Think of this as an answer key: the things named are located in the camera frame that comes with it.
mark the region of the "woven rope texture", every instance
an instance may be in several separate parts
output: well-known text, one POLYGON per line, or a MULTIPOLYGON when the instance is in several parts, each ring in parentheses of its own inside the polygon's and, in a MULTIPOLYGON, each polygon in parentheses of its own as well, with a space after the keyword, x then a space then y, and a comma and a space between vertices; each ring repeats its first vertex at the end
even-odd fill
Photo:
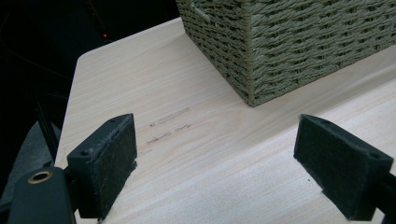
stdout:
POLYGON ((251 106, 396 43, 386 0, 177 0, 187 35, 251 106))

